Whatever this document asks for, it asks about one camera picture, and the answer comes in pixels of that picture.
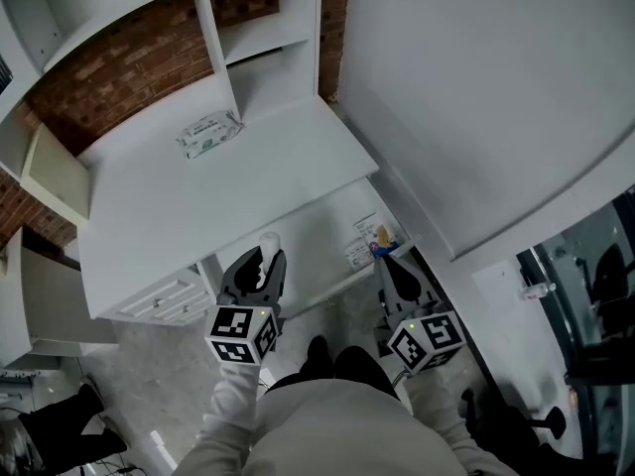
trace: cabinet door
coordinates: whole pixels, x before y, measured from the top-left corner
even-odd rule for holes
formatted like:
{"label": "cabinet door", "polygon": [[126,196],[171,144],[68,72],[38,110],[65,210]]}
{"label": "cabinet door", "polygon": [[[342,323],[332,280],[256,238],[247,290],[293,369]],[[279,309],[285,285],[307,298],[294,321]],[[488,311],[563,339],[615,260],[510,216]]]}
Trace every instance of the cabinet door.
{"label": "cabinet door", "polygon": [[145,288],[115,306],[112,319],[167,324],[209,302],[209,294],[197,271],[185,269]]}

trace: black shoe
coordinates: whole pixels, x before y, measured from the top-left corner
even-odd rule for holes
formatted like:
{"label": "black shoe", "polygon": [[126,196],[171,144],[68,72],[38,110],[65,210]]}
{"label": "black shoe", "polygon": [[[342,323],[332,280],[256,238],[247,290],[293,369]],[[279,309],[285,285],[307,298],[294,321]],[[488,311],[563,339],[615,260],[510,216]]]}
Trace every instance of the black shoe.
{"label": "black shoe", "polygon": [[314,337],[309,344],[309,350],[307,351],[307,358],[310,360],[315,359],[323,359],[324,357],[330,360],[330,356],[328,355],[328,344],[326,343],[326,339],[321,335]]}

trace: white box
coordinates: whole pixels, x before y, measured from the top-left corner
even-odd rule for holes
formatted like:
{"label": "white box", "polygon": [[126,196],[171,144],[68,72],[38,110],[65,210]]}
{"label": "white box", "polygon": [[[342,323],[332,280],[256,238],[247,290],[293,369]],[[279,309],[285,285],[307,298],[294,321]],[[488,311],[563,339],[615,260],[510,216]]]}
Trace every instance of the white box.
{"label": "white box", "polygon": [[269,306],[215,305],[207,315],[205,341],[219,362],[260,366],[279,335]]}
{"label": "white box", "polygon": [[447,362],[465,343],[456,314],[442,312],[403,320],[388,347],[416,374]]}

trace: bottle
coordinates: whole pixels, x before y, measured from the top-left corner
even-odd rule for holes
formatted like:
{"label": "bottle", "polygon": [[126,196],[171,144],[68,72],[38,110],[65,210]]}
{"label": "bottle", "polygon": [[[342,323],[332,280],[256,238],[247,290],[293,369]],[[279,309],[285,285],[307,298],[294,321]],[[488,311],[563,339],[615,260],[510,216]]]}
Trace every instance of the bottle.
{"label": "bottle", "polygon": [[540,299],[556,290],[553,282],[541,282],[533,286],[528,286],[518,293],[520,299]]}

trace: white plastic package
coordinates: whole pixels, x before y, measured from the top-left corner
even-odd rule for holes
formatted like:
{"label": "white plastic package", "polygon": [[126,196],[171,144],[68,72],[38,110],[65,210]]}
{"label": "white plastic package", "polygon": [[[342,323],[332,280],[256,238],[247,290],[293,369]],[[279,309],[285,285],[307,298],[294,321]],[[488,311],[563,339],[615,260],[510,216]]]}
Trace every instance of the white plastic package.
{"label": "white plastic package", "polygon": [[188,159],[194,159],[207,150],[229,141],[243,127],[231,111],[216,111],[185,127],[177,138],[177,143]]}

